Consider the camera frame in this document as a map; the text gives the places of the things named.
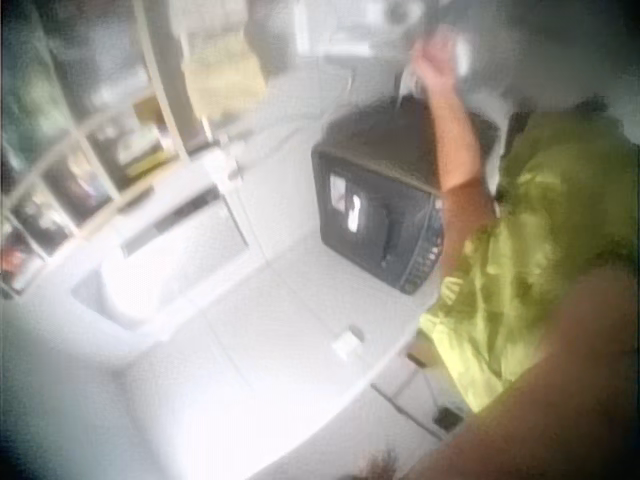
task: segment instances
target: white countertop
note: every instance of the white countertop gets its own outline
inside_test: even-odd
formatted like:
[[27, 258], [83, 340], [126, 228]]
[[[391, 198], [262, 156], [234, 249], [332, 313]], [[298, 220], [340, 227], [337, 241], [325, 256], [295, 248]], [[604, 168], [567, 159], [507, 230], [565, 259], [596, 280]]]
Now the white countertop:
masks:
[[[124, 376], [130, 399], [177, 477], [247, 478], [371, 383], [415, 333], [437, 286], [436, 274], [403, 295], [316, 232], [138, 360]], [[364, 342], [345, 361], [332, 343], [349, 326]]]

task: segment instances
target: yellow-green shirt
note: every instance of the yellow-green shirt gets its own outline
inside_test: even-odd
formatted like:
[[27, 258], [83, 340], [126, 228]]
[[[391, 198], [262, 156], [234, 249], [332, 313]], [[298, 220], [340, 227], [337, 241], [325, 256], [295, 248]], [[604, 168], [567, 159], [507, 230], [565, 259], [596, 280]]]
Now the yellow-green shirt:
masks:
[[581, 273], [638, 259], [638, 149], [613, 120], [534, 115], [501, 170], [499, 221], [466, 242], [420, 321], [475, 411], [535, 363]]

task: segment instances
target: black microwave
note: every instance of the black microwave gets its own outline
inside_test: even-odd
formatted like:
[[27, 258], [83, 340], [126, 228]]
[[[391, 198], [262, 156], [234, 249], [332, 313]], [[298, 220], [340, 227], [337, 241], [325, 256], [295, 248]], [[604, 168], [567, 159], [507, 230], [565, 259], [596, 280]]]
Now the black microwave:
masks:
[[[497, 128], [472, 114], [486, 157]], [[435, 268], [443, 227], [428, 105], [388, 98], [331, 122], [312, 150], [320, 235], [406, 294]]]

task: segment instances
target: cabinet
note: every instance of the cabinet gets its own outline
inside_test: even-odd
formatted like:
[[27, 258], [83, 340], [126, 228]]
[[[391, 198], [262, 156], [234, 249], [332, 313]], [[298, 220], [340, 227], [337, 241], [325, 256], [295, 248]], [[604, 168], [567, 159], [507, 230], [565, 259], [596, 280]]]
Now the cabinet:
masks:
[[167, 2], [2, 8], [0, 279], [11, 296], [207, 137], [182, 101]]

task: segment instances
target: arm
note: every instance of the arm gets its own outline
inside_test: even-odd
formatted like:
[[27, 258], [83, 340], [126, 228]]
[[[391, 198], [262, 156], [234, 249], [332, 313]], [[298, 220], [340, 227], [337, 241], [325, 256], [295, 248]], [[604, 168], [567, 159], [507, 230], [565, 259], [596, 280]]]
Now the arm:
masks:
[[620, 478], [638, 428], [638, 283], [604, 267], [552, 315], [544, 358], [409, 476]]
[[478, 228], [495, 220], [486, 187], [480, 146], [455, 89], [453, 39], [439, 31], [413, 51], [413, 67], [429, 98], [436, 136], [438, 175], [443, 201], [443, 275], [450, 275], [464, 242]]

